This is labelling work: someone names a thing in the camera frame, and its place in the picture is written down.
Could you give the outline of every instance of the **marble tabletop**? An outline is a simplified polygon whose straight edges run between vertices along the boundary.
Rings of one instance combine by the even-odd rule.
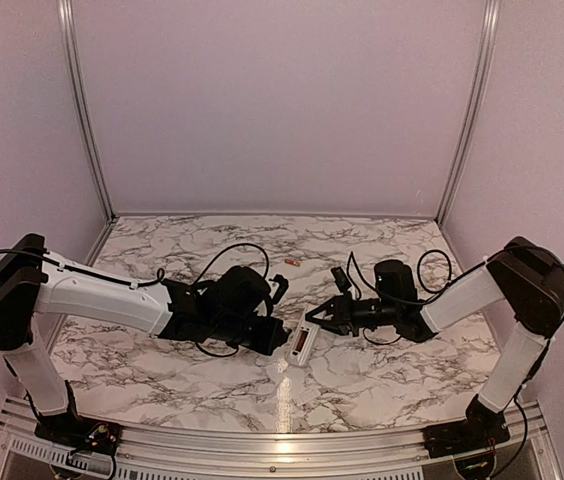
[[[344,266],[351,250],[369,279],[380,260],[397,258],[414,267],[428,249],[449,252],[432,221],[125,217],[115,225],[96,266],[144,279],[163,267],[169,277],[191,282],[219,250],[244,241],[264,247],[271,274],[289,279],[289,291],[275,309],[289,327],[305,307],[338,293],[329,270]],[[234,264],[263,266],[256,250],[233,250],[218,260],[209,278]],[[444,262],[432,259],[425,267],[425,282],[441,286],[447,274]],[[368,290],[364,294],[372,295]],[[392,327],[382,327],[369,337],[389,341],[396,334]],[[205,346],[217,353],[230,351],[214,341]],[[52,356],[60,374],[71,381],[84,414],[161,426],[278,433],[373,429],[461,416],[498,358],[481,315],[423,344],[402,339],[380,347],[362,337],[321,331],[302,368],[286,362],[288,348],[278,348],[271,357],[241,349],[234,357],[217,359],[191,342],[70,317]]]

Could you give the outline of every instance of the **small object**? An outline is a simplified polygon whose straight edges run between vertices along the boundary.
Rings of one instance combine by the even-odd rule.
[[[291,348],[287,354],[287,361],[298,367],[303,367],[309,361],[313,345],[320,331],[320,326],[307,322],[304,319],[305,316],[306,309],[302,312],[298,326],[291,336]]]
[[[334,267],[331,269],[331,274],[335,279],[335,285],[340,290],[340,293],[347,292],[351,288],[351,282],[349,277],[346,276],[342,267]]]

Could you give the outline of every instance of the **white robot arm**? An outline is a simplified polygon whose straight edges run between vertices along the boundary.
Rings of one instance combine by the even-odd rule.
[[[131,327],[168,340],[208,338],[271,355],[289,335],[272,316],[288,288],[249,267],[231,267],[217,281],[191,285],[164,278],[141,282],[80,265],[44,248],[29,234],[0,261],[0,351],[27,390],[38,418],[36,435],[56,443],[111,455],[119,425],[77,413],[68,382],[57,373],[34,322],[34,313],[88,317]],[[266,314],[258,310],[265,307]]]
[[[413,274],[404,263],[386,260],[374,271],[375,287],[365,283],[379,298],[353,300],[349,278],[341,268],[333,269],[342,295],[308,312],[306,320],[354,336],[361,328],[392,325],[403,338],[419,343],[492,303],[510,304],[517,323],[488,381],[467,408],[467,419],[424,431],[431,457],[509,440],[508,430],[502,428],[503,411],[536,373],[564,321],[564,264],[548,250],[516,237],[425,301],[418,300]]]

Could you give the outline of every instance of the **lavender wall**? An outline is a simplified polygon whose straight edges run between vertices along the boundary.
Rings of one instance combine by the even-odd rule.
[[[503,2],[495,61],[447,225],[464,264],[523,234],[564,261],[564,1]],[[504,341],[510,312],[491,312]],[[564,326],[535,381],[564,470]]]
[[[114,204],[434,216],[484,7],[76,0]]]
[[[70,92],[57,3],[0,2],[0,248],[33,231],[84,259],[104,226]],[[0,356],[0,407],[13,385]]]

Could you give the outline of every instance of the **black cable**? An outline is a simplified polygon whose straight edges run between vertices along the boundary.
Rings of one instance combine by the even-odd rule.
[[[446,283],[444,284],[444,286],[442,288],[440,288],[439,290],[433,290],[428,288],[425,284],[424,281],[422,281],[422,262],[424,261],[424,259],[426,257],[428,257],[431,254],[434,253],[439,253],[440,255],[442,255],[444,257],[444,259],[446,260],[446,264],[448,266],[448,270],[449,270],[449,275],[446,279]],[[432,250],[427,250],[426,252],[424,252],[421,256],[420,259],[418,260],[418,266],[416,268],[416,272],[417,272],[417,276],[418,276],[418,282],[420,282],[420,286],[422,287],[422,289],[427,292],[427,293],[431,293],[433,295],[436,295],[438,293],[442,293],[444,290],[446,290],[448,288],[449,283],[451,282],[451,278],[453,277],[453,266],[451,265],[451,258],[449,257],[449,255],[443,251],[440,250],[439,248],[434,248]]]
[[[355,259],[355,255],[353,254],[353,252],[349,254],[349,258],[353,262],[353,266],[355,267],[355,270],[358,273],[358,277],[360,277],[360,280],[362,280],[362,283],[366,285],[369,289],[371,289],[373,292],[375,292],[380,298],[384,298],[385,300],[389,300],[391,302],[401,303],[403,305],[413,305],[413,306],[422,307],[424,305],[428,305],[432,303],[440,295],[440,294],[433,295],[432,297],[429,297],[426,300],[411,301],[411,300],[405,300],[403,298],[394,297],[393,295],[389,295],[388,293],[381,292],[380,290],[376,289],[373,285],[371,285],[366,278],[364,278],[364,275],[362,275],[362,271],[360,270],[360,266],[358,265],[358,262]]]
[[[360,287],[357,283],[355,283],[355,280],[353,280],[353,276],[351,275],[351,255],[349,255],[349,259],[346,262],[346,276],[348,277],[349,282],[351,282],[351,285],[353,285],[353,288],[355,288],[355,299],[360,300],[362,298],[362,290],[360,290]]]
[[[398,335],[398,338],[396,338],[395,340],[392,340],[390,342],[376,342],[375,340],[371,340],[369,337],[366,336],[366,331],[368,330],[368,328],[364,328],[362,330],[362,336],[364,337],[364,339],[373,344],[373,345],[377,345],[378,347],[386,347],[388,345],[393,345],[394,343],[398,343],[401,339],[402,339],[402,335]]]
[[[488,262],[490,262],[493,258],[495,258],[497,255],[499,255],[502,252],[507,252],[507,251],[511,251],[511,250],[536,250],[539,252],[543,252],[546,253],[547,255],[549,255],[559,266],[559,268],[562,270],[562,272],[564,273],[564,264],[560,261],[560,259],[550,250],[547,250],[544,247],[538,247],[536,245],[512,245],[510,247],[505,247],[502,250],[494,253],[493,255],[491,255],[489,258],[487,258],[485,261],[482,261],[480,263],[477,263],[475,265],[473,265],[470,269],[468,269],[466,272],[463,272],[461,275],[457,276],[456,278],[454,278],[453,280],[451,280],[450,282],[447,282],[447,284],[445,285],[445,287],[439,292],[436,293],[434,295],[432,295],[431,297],[427,298],[426,300],[418,300],[418,301],[411,301],[411,300],[405,300],[403,298],[398,298],[398,297],[394,297],[392,295],[389,295],[387,293],[381,292],[379,290],[377,290],[375,287],[373,287],[373,285],[371,285],[368,280],[366,278],[364,278],[364,275],[362,274],[362,271],[360,270],[360,266],[358,265],[357,260],[355,259],[355,255],[353,254],[353,252],[351,252],[349,254],[349,258],[350,260],[353,262],[353,266],[355,267],[355,270],[358,273],[358,276],[360,277],[360,280],[362,280],[362,283],[364,283],[364,285],[366,285],[368,288],[370,288],[373,292],[375,292],[380,298],[384,298],[387,299],[389,301],[392,302],[396,302],[396,303],[401,303],[403,305],[412,305],[412,306],[420,306],[423,307],[425,305],[429,305],[430,303],[433,303],[433,301],[435,301],[437,298],[439,298],[439,296],[444,293],[448,288],[450,288],[452,285],[454,285],[456,282],[458,282],[459,280],[461,280],[462,278],[466,277],[467,275],[469,275],[470,273],[473,273],[475,270],[482,268],[483,266],[485,266]],[[562,314],[562,317],[560,319],[560,321],[564,321],[564,313]]]
[[[497,473],[494,473],[493,475],[491,475],[491,477],[490,477],[491,479],[499,477],[502,474],[502,472],[504,472],[507,468],[509,468],[511,466],[511,464],[513,462],[515,462],[515,460],[522,453],[522,450],[524,450],[524,446],[525,446],[527,438],[529,436],[529,420],[526,417],[526,413],[524,412],[522,405],[520,405],[520,401],[518,400],[517,394],[515,395],[515,397],[513,397],[513,403],[515,403],[515,406],[518,407],[518,410],[520,410],[520,413],[522,414],[522,418],[524,419],[524,436],[522,437],[522,443],[520,443],[520,447],[516,450],[516,452],[509,459],[509,461],[506,462],[504,464],[504,466],[500,470],[498,470]]]
[[[257,250],[262,252],[262,255],[264,255],[264,261],[265,261],[264,273],[262,274],[262,277],[266,279],[267,275],[269,274],[269,266],[270,266],[269,256],[267,255],[266,250],[264,250],[260,245],[257,245],[255,243],[242,242],[242,243],[236,243],[234,245],[229,245],[225,249],[221,250],[215,257],[213,257],[211,259],[211,261],[207,264],[207,266],[204,267],[204,270],[202,270],[202,273],[200,273],[200,275],[198,275],[198,278],[195,279],[195,281],[193,282],[193,285],[195,285],[196,283],[198,283],[202,279],[202,277],[206,274],[206,272],[209,271],[209,268],[211,268],[211,266],[216,262],[216,260],[218,258],[220,258],[222,255],[224,255],[229,250],[233,250],[234,248],[238,248],[238,247],[252,247],[252,248],[256,248]]]
[[[55,267],[60,266],[60,262],[58,262],[57,260],[53,260],[52,258],[46,257],[44,255],[40,255],[38,253],[28,252],[26,250],[17,250],[14,248],[1,248],[0,255],[24,255],[30,258],[35,258],[36,260],[41,260],[43,262],[49,263]],[[121,280],[119,278],[109,277],[108,275],[103,275],[101,273],[93,272],[73,265],[64,265],[64,269],[69,272],[80,273],[82,275],[87,275],[89,277],[105,280],[107,282],[116,283],[118,285],[125,285],[128,287],[133,286],[133,282],[130,282],[128,280]],[[165,275],[166,275],[165,270],[163,268],[159,268],[156,273],[156,278],[154,280],[150,280],[148,282],[140,282],[137,284],[137,287],[144,288],[144,287],[150,287],[156,285],[160,283],[162,280],[164,280]]]
[[[236,353],[238,353],[240,351],[240,347],[236,347],[236,349],[231,353],[227,353],[226,355],[218,355],[217,353],[209,352],[202,345],[200,345],[198,342],[195,342],[195,346],[197,347],[198,350],[200,350],[205,355],[208,355],[209,357],[214,357],[214,358],[232,357],[233,355],[235,355]]]

